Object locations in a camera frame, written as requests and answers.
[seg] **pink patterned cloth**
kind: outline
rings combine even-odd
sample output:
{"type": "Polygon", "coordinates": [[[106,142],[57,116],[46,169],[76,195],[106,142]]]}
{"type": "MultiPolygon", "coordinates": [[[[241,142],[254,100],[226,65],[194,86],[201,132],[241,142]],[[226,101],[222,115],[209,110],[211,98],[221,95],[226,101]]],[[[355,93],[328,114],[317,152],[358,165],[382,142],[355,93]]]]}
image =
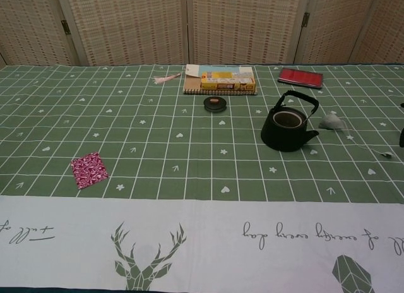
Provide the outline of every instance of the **pink patterned cloth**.
{"type": "Polygon", "coordinates": [[[73,169],[73,175],[79,189],[84,189],[85,187],[108,178],[107,170],[105,170],[105,166],[98,152],[73,159],[70,165],[73,169]]]}

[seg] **black object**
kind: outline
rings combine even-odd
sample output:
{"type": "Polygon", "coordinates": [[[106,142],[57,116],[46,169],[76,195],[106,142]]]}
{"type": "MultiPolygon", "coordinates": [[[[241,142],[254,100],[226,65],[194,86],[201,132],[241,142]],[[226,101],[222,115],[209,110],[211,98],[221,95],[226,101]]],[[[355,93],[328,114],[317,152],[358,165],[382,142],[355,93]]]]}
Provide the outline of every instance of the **black object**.
{"type": "Polygon", "coordinates": [[[404,148],[404,129],[402,129],[400,134],[400,147],[404,148]]]}
{"type": "Polygon", "coordinates": [[[261,130],[262,141],[270,148],[283,152],[292,152],[300,149],[319,133],[316,130],[306,131],[307,120],[318,109],[318,100],[293,90],[287,91],[274,108],[270,110],[268,117],[261,130]],[[314,105],[311,114],[306,117],[300,111],[282,106],[282,102],[287,95],[298,97],[314,105]]]}
{"type": "Polygon", "coordinates": [[[206,110],[217,113],[224,111],[227,103],[226,100],[221,97],[211,96],[203,101],[203,105],[206,110]]]}

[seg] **grid pattern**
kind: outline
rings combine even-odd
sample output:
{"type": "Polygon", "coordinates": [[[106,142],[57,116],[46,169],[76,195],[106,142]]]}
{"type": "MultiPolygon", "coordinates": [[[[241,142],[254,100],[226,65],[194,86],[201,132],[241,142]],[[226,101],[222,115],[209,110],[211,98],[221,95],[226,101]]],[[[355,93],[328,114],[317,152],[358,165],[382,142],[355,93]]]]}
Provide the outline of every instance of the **grid pattern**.
{"type": "MultiPolygon", "coordinates": [[[[183,66],[8,66],[0,71],[0,194],[404,203],[404,67],[295,68],[323,73],[324,87],[284,85],[280,66],[255,66],[258,95],[224,97],[228,109],[211,114],[205,96],[182,94],[184,75],[154,84],[183,66]],[[350,131],[319,129],[292,153],[268,148],[261,128],[291,88],[320,102],[308,129],[332,111],[350,131]],[[79,190],[69,163],[95,151],[110,177],[79,190]]],[[[294,97],[285,103],[312,109],[294,97]]]]}

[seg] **yellow box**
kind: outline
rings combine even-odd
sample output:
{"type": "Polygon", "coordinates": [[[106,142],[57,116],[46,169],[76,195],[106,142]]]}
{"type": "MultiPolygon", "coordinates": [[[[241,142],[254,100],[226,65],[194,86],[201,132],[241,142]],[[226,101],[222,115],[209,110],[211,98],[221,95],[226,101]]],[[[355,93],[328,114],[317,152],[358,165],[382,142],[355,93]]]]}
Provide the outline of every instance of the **yellow box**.
{"type": "Polygon", "coordinates": [[[255,79],[250,72],[204,72],[201,75],[202,90],[240,91],[255,93],[255,79]]]}

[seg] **deer head print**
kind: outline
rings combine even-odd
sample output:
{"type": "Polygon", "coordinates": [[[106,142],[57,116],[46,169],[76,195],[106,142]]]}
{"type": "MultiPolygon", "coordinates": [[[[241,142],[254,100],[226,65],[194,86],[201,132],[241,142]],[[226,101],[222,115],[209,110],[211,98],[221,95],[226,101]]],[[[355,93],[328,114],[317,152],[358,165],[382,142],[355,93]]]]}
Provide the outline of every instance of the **deer head print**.
{"type": "Polygon", "coordinates": [[[111,239],[114,242],[118,256],[124,260],[127,267],[125,268],[121,261],[115,260],[115,270],[120,276],[126,277],[126,290],[150,290],[150,285],[153,280],[163,277],[169,272],[172,263],[166,263],[166,261],[169,260],[178,250],[179,246],[186,241],[184,229],[180,224],[179,231],[177,231],[176,235],[170,232],[173,244],[171,251],[166,256],[160,255],[161,245],[158,244],[158,251],[154,260],[141,271],[136,264],[133,254],[135,244],[132,245],[129,256],[125,255],[122,251],[121,243],[129,233],[129,231],[124,233],[122,226],[123,223],[116,229],[115,233],[111,235],[111,239]]]}

